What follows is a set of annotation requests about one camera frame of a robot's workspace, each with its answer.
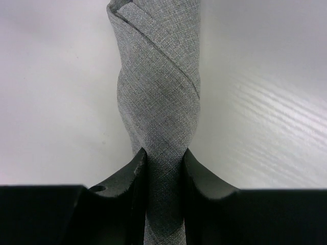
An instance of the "screw hole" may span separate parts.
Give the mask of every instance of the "screw hole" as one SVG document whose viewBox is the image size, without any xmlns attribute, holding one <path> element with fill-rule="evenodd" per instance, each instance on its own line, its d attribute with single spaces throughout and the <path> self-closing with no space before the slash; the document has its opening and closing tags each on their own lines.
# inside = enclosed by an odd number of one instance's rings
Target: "screw hole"
<svg viewBox="0 0 327 245">
<path fill-rule="evenodd" d="M 89 190 L 92 192 L 99 192 L 99 191 L 103 191 L 105 189 L 106 189 L 106 187 L 103 185 L 95 185 L 95 186 L 92 186 Z"/>
</svg>

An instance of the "fabric fold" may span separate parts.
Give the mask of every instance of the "fabric fold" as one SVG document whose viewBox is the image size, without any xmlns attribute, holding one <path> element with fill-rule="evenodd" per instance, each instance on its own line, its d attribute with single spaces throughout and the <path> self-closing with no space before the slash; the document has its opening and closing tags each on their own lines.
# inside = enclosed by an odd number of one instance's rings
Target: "fabric fold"
<svg viewBox="0 0 327 245">
<path fill-rule="evenodd" d="M 133 153 L 148 154 L 145 244 L 185 244 L 182 157 L 200 112 L 199 1 L 112 0 L 121 55 L 118 108 Z"/>
</svg>

